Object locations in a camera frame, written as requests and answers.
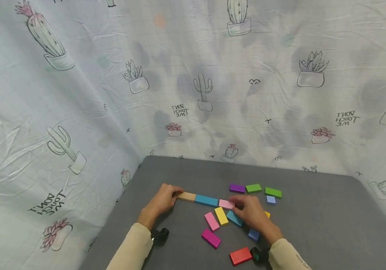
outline green block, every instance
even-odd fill
[[[255,193],[262,191],[262,188],[259,184],[254,184],[254,185],[248,185],[246,186],[247,193]]]
[[[274,196],[278,199],[281,199],[282,198],[282,192],[279,191],[279,190],[276,190],[274,188],[265,188],[265,194],[266,195],[270,195],[270,196]]]

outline yellow block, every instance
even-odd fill
[[[229,223],[228,218],[226,217],[225,212],[223,211],[223,208],[221,208],[221,207],[215,208],[214,211],[215,211],[216,216],[220,222],[220,225],[223,226],[223,225],[226,225]]]

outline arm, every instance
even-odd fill
[[[246,224],[257,230],[270,244],[270,264],[273,270],[311,270],[301,256],[286,239],[262,209],[259,199],[255,196],[237,195],[230,201],[244,206],[243,210],[234,207],[232,210]]]
[[[151,229],[157,217],[175,205],[175,192],[183,192],[180,187],[162,184],[157,194],[142,209],[139,218],[128,231],[119,249],[106,270],[141,270],[151,247]]]

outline hand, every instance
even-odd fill
[[[232,211],[239,216],[246,224],[257,230],[267,239],[270,245],[273,245],[279,239],[283,238],[279,227],[274,225],[263,210],[259,199],[256,196],[236,195],[231,196],[229,201],[237,205],[243,205],[244,209],[234,207]]]
[[[175,192],[184,192],[184,190],[181,187],[162,184],[148,205],[142,209],[137,222],[151,230],[157,217],[175,205],[178,198]]]

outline red block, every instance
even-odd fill
[[[248,247],[234,251],[230,253],[229,256],[231,257],[232,264],[234,266],[241,264],[242,262],[248,261],[249,259],[252,258],[252,255],[250,254],[250,250],[248,249]]]

